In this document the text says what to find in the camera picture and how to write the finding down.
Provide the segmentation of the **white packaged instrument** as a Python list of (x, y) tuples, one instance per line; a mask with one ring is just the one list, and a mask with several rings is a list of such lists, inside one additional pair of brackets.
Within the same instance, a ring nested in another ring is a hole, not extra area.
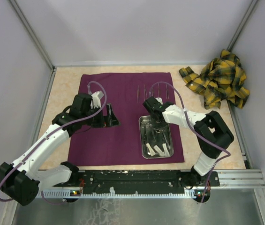
[(145, 145), (148, 149), (148, 154), (153, 157), (156, 154), (155, 151), (153, 150), (153, 148), (150, 146), (149, 143), (146, 143)]

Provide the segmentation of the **steel instrument tray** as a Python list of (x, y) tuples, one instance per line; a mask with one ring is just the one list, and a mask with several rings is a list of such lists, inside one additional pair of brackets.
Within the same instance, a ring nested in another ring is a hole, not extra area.
[(150, 116), (139, 118), (142, 156), (145, 159), (169, 158), (174, 147), (169, 124), (152, 121)]

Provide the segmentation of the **surgical scissors steel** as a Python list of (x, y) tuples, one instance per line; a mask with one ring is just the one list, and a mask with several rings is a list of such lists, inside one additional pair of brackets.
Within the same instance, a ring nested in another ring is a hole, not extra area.
[(148, 143), (156, 142), (155, 133), (150, 123), (146, 123), (144, 126), (144, 136)]

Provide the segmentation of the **purple cloth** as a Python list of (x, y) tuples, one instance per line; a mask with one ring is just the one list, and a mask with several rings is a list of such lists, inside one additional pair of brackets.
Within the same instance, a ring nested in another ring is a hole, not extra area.
[(148, 115), (142, 105), (144, 85), (147, 95), (154, 87), (154, 96), (161, 96), (163, 101), (174, 103), (174, 91), (169, 89), (166, 99), (166, 84), (172, 84), (170, 73), (103, 73), (84, 74), (80, 80), (79, 92), (87, 92), (90, 81), (100, 83), (106, 90), (107, 102), (120, 125), (110, 128), (91, 128), (75, 132), (70, 139), (68, 161), (76, 166), (105, 165), (145, 165), (183, 163), (183, 148), (179, 127), (170, 125), (174, 154), (168, 158), (145, 159), (139, 132), (139, 118)]

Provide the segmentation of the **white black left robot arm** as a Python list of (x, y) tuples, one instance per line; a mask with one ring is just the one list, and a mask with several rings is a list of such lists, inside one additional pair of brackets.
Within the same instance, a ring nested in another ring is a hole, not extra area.
[(26, 206), (45, 189), (59, 184), (76, 185), (80, 180), (79, 169), (70, 162), (62, 162), (44, 172), (39, 169), (82, 126), (110, 128), (119, 125), (111, 105), (101, 99), (107, 99), (102, 91), (75, 95), (72, 105), (56, 115), (45, 133), (24, 154), (10, 164), (0, 165), (0, 192), (9, 196), (9, 200)]

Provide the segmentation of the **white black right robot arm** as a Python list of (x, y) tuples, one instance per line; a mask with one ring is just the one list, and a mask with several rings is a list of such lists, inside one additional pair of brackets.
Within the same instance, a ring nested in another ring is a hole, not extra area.
[(158, 128), (174, 124), (190, 129), (197, 136), (201, 153), (191, 168), (192, 185), (208, 183), (212, 170), (222, 159), (220, 154), (225, 152), (224, 157), (229, 157), (227, 148), (235, 139), (221, 115), (216, 111), (206, 114), (188, 111), (170, 102), (163, 104), (154, 97), (145, 100), (143, 106)]

